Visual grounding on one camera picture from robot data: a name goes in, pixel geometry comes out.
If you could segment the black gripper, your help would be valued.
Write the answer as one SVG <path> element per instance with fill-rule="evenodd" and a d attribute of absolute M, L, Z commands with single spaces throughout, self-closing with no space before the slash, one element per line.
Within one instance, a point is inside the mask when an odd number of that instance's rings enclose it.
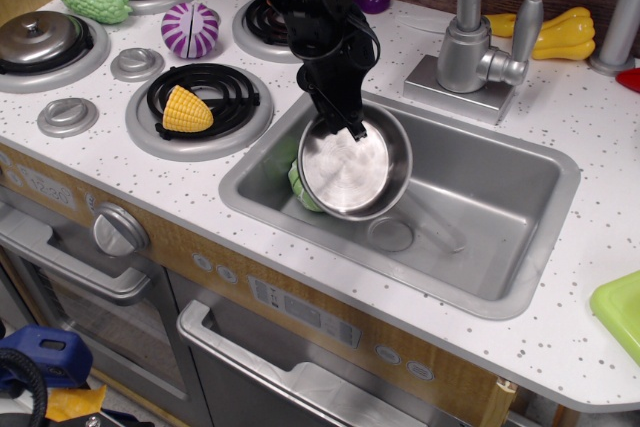
<path fill-rule="evenodd" d="M 369 34 L 350 34 L 339 46 L 303 59 L 297 74 L 330 133 L 346 129 L 355 141 L 367 137 L 362 82 L 379 59 L 379 42 Z"/>

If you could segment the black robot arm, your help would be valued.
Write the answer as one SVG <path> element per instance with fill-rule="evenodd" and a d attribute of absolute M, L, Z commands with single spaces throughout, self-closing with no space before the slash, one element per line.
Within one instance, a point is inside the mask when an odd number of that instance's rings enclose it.
<path fill-rule="evenodd" d="M 329 131 L 366 137 L 362 83 L 380 43 L 355 0 L 267 0 L 280 14 L 291 52 L 302 61 L 299 87 Z"/>

